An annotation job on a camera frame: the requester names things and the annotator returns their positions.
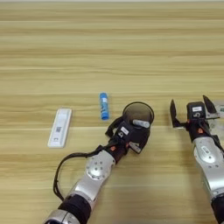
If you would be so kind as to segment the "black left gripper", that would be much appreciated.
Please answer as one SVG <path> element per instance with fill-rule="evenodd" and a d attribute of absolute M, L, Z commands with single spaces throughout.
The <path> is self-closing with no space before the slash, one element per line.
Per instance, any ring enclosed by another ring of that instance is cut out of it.
<path fill-rule="evenodd" d="M 108 152 L 114 158 L 115 162 L 118 163 L 120 159 L 125 156 L 129 147 L 137 154 L 140 154 L 147 144 L 151 131 L 146 128 L 134 129 L 130 135 L 129 142 L 119 136 L 114 135 L 114 129 L 117 129 L 120 123 L 123 121 L 123 117 L 116 118 L 109 126 L 105 135 L 111 137 L 108 142 Z"/>

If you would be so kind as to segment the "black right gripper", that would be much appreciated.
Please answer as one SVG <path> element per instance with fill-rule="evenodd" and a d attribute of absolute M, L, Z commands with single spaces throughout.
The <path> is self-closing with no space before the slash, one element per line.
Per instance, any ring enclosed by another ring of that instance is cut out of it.
<path fill-rule="evenodd" d="M 203 100 L 206 106 L 206 118 L 218 119 L 220 115 L 217 112 L 213 102 L 205 95 L 203 96 Z M 185 128 L 189 132 L 192 142 L 196 138 L 199 138 L 199 137 L 211 136 L 211 133 L 209 130 L 209 124 L 206 119 L 192 119 L 192 120 L 188 120 L 186 123 L 180 122 L 177 119 L 177 111 L 176 111 L 176 106 L 174 101 L 171 101 L 170 114 L 171 114 L 172 127 L 175 129 Z"/>

